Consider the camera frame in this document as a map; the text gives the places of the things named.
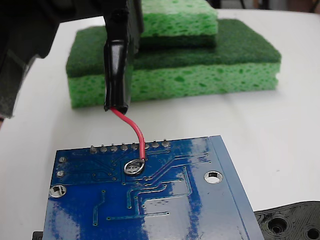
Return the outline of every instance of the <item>metal pin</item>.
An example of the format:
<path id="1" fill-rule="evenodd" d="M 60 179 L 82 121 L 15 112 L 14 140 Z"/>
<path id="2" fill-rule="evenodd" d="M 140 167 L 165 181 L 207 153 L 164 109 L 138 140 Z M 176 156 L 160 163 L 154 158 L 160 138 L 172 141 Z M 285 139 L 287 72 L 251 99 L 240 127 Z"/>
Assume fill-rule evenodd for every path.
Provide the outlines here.
<path id="1" fill-rule="evenodd" d="M 136 144 L 136 143 L 133 142 L 133 143 L 131 144 L 131 148 L 134 149 L 134 150 L 135 150 L 135 149 L 138 149 L 138 144 Z"/>
<path id="2" fill-rule="evenodd" d="M 94 146 L 90 147 L 90 153 L 91 154 L 96 154 L 97 153 L 97 149 Z"/>
<path id="3" fill-rule="evenodd" d="M 58 178 L 62 178 L 64 175 L 65 175 L 65 172 L 64 172 L 64 171 L 58 171 L 58 172 L 56 173 L 56 176 L 57 176 Z"/>
<path id="4" fill-rule="evenodd" d="M 122 145 L 121 145 L 121 150 L 122 150 L 122 151 L 127 151 L 127 150 L 128 150 L 128 146 L 125 145 L 124 142 L 123 142 Z"/>
<path id="5" fill-rule="evenodd" d="M 153 148 L 157 148 L 157 147 L 159 147 L 159 143 L 157 143 L 156 140 L 154 140 L 153 143 L 151 143 L 151 146 Z"/>
<path id="6" fill-rule="evenodd" d="M 164 139 L 163 142 L 161 143 L 162 146 L 164 147 L 169 147 L 170 146 L 170 142 L 167 141 L 167 139 Z"/>
<path id="7" fill-rule="evenodd" d="M 66 161 L 67 159 L 64 156 L 59 158 L 59 163 L 65 163 Z"/>
<path id="8" fill-rule="evenodd" d="M 102 144 L 100 150 L 101 150 L 101 152 L 106 152 L 106 151 L 108 151 L 108 148 Z"/>
<path id="9" fill-rule="evenodd" d="M 111 150 L 112 152 L 115 152 L 115 151 L 118 150 L 118 148 L 112 143 L 110 150 Z"/>

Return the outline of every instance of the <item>blue circuit board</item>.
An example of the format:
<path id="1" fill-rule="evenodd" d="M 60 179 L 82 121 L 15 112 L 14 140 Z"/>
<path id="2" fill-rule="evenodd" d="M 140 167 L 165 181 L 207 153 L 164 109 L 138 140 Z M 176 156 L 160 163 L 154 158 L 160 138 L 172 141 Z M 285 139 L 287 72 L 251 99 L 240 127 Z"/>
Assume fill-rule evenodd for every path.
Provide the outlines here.
<path id="1" fill-rule="evenodd" d="M 50 187 L 63 194 L 48 197 L 43 239 L 263 239 L 220 136 L 158 145 L 137 176 L 124 172 L 130 144 L 57 151 Z"/>

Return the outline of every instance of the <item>stacked sponges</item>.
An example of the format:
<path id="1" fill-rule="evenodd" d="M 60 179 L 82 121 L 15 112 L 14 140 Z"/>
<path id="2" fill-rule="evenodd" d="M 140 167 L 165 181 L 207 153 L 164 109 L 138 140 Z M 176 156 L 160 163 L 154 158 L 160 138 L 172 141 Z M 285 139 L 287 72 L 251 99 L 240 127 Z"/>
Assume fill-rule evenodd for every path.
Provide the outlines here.
<path id="1" fill-rule="evenodd" d="M 217 20 L 204 0 L 143 0 L 142 9 L 132 101 L 276 88 L 281 55 L 241 21 Z M 106 37 L 102 26 L 76 35 L 66 66 L 73 108 L 104 104 Z"/>

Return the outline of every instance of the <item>white surface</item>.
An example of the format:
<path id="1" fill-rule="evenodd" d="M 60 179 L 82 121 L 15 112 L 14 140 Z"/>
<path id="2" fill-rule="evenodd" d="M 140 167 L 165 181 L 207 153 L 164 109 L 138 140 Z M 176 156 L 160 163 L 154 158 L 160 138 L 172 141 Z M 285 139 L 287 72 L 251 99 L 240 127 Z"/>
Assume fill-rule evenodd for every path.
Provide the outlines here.
<path id="1" fill-rule="evenodd" d="M 320 16 L 221 10 L 282 54 L 276 91 L 133 103 L 128 116 L 146 141 L 222 135 L 253 210 L 320 201 Z M 103 107 L 71 110 L 65 65 L 75 33 L 103 23 L 61 24 L 51 52 L 22 87 L 0 131 L 0 239 L 42 231 L 56 150 L 137 142 Z"/>

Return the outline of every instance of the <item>black plastic part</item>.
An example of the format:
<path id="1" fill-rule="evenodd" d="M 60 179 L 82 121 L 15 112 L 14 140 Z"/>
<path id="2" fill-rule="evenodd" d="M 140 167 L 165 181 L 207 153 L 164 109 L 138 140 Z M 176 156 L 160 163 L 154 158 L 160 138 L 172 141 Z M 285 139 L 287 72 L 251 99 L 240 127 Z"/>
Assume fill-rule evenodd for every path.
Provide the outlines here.
<path id="1" fill-rule="evenodd" d="M 44 236 L 43 231 L 34 231 L 32 234 L 32 240 L 42 240 Z"/>
<path id="2" fill-rule="evenodd" d="M 141 0 L 106 1 L 102 9 L 107 31 L 104 110 L 115 107 L 126 114 L 131 100 L 134 54 L 143 31 L 143 25 L 138 22 L 142 20 Z"/>
<path id="3" fill-rule="evenodd" d="M 220 9 L 222 0 L 206 0 L 213 8 Z"/>
<path id="4" fill-rule="evenodd" d="M 320 240 L 320 202 L 307 201 L 256 211 L 265 240 Z"/>
<path id="5" fill-rule="evenodd" d="M 111 32 L 108 32 L 108 36 L 115 35 L 117 27 L 122 25 L 122 29 L 119 29 L 120 38 L 117 40 L 123 41 L 124 52 L 121 56 L 126 58 L 121 61 L 125 62 L 131 57 L 132 40 L 133 52 L 136 53 L 139 49 L 139 33 L 143 32 L 141 8 L 141 0 L 0 0 L 0 116 L 12 117 L 17 94 L 28 70 L 35 58 L 45 58 L 48 55 L 60 23 L 97 16 L 104 16 L 109 20 L 112 13 L 121 9 L 129 10 L 126 24 L 114 24 L 109 27 Z M 113 20 L 117 21 L 117 14 L 113 15 Z M 117 46 L 113 47 L 114 42 L 109 43 L 107 49 L 110 50 L 107 50 L 107 54 L 113 54 L 111 62 L 115 63 L 115 59 L 119 59 L 114 50 Z M 119 64 L 119 69 L 113 71 L 117 72 L 117 79 L 121 74 L 130 74 L 125 68 L 130 65 L 131 62 Z M 123 78 L 125 82 L 131 77 Z M 130 103 L 130 91 L 123 92 L 130 88 L 127 85 L 118 84 L 112 91 L 114 95 L 118 91 L 118 98 L 122 99 L 115 101 L 115 96 L 111 98 L 112 105 L 120 103 L 116 107 L 121 112 Z"/>

